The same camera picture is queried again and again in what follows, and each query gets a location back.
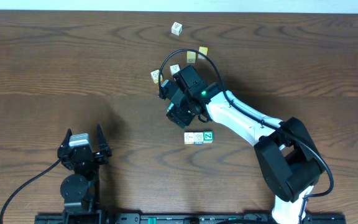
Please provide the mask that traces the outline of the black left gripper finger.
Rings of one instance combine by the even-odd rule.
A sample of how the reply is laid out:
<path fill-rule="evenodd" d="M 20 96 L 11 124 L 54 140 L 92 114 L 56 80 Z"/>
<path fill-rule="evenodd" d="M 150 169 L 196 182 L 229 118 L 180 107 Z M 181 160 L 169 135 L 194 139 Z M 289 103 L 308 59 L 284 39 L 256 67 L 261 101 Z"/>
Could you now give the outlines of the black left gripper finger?
<path fill-rule="evenodd" d="M 68 129 L 67 133 L 65 135 L 65 138 L 64 138 L 63 142 L 61 143 L 61 147 L 68 147 L 69 146 L 71 136 L 72 136 L 72 131 L 71 131 L 71 129 Z"/>
<path fill-rule="evenodd" d="M 97 125 L 98 146 L 100 149 L 109 149 L 108 142 L 104 137 L 100 124 Z"/>

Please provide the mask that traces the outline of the yellow sided wooden block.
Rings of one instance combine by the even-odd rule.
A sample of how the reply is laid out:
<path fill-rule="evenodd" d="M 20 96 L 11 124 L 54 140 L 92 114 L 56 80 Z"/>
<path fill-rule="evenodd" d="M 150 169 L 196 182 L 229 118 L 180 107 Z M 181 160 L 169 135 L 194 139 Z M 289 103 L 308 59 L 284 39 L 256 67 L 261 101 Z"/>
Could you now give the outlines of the yellow sided wooden block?
<path fill-rule="evenodd" d="M 192 132 L 185 132 L 184 133 L 184 143 L 185 144 L 194 144 L 194 133 Z"/>

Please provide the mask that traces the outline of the blue sided wooden block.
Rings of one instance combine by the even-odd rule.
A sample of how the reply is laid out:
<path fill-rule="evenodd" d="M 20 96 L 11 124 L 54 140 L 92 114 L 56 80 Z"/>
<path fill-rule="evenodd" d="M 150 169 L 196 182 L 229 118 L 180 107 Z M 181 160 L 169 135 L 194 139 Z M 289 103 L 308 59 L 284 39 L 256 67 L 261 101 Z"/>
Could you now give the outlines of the blue sided wooden block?
<path fill-rule="evenodd" d="M 203 144 L 204 143 L 204 133 L 197 132 L 193 133 L 194 144 Z"/>

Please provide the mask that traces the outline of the green letter N block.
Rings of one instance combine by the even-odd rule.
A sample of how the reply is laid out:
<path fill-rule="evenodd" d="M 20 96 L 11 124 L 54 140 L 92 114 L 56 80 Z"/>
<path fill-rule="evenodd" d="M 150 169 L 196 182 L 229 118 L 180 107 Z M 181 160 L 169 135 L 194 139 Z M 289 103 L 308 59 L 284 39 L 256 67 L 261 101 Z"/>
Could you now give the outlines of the green letter N block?
<path fill-rule="evenodd" d="M 203 143 L 212 143 L 214 141 L 214 134 L 212 131 L 204 131 L 203 132 Z"/>

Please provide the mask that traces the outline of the green number 4 block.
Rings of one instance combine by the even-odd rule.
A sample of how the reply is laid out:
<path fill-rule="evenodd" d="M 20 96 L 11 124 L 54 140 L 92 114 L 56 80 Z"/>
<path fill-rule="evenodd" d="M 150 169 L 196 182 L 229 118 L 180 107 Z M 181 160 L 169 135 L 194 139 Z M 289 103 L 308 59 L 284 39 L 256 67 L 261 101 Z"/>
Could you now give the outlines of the green number 4 block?
<path fill-rule="evenodd" d="M 173 104 L 173 103 L 170 103 L 170 105 L 169 105 L 168 108 L 167 108 L 167 112 L 169 112 L 169 111 L 172 109 L 173 106 L 174 106 L 174 104 Z"/>

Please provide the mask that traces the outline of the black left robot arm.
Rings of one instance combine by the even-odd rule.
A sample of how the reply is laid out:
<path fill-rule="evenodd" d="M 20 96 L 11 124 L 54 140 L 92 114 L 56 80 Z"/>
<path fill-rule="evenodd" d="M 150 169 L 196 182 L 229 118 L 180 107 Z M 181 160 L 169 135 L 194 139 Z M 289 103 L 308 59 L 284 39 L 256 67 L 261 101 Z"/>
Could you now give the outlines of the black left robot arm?
<path fill-rule="evenodd" d="M 62 165 L 74 173 L 61 184 L 60 193 L 68 213 L 93 212 L 99 207 L 99 167 L 109 163 L 112 150 L 97 125 L 99 151 L 94 152 L 87 133 L 72 134 L 69 129 L 57 150 Z"/>

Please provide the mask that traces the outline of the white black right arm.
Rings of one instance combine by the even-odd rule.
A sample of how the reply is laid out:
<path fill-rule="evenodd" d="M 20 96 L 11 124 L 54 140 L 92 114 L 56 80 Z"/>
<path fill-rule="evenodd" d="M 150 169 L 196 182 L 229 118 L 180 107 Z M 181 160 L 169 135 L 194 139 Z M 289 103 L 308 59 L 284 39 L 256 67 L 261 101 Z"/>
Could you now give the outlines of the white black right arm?
<path fill-rule="evenodd" d="M 171 101 L 169 120 L 184 128 L 195 116 L 234 131 L 253 146 L 269 189 L 275 194 L 272 218 L 277 223 L 301 223 L 313 187 L 323 172 L 331 175 L 305 125 L 296 118 L 282 121 L 239 101 L 229 90 L 204 81 L 190 85 L 170 80 L 159 86 L 160 97 Z"/>

